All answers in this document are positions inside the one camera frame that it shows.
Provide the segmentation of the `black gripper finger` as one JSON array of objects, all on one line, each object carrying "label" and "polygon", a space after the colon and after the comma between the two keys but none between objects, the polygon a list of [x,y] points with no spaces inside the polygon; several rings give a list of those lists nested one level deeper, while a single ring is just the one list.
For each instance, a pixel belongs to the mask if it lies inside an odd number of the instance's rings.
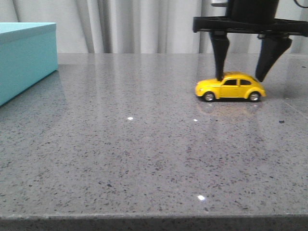
[{"label": "black gripper finger", "polygon": [[225,31],[210,31],[210,39],[214,51],[216,79],[221,81],[230,42]]},{"label": "black gripper finger", "polygon": [[261,40],[261,51],[255,76],[258,81],[263,82],[275,62],[290,48],[292,40],[285,36],[265,36]]}]

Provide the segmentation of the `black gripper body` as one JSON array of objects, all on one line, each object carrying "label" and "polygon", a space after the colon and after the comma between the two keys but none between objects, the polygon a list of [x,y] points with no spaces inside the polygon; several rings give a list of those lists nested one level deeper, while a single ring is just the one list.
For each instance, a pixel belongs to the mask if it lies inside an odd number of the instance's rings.
[{"label": "black gripper body", "polygon": [[193,32],[308,36],[307,21],[275,18],[277,0],[229,0],[224,16],[193,18]]}]

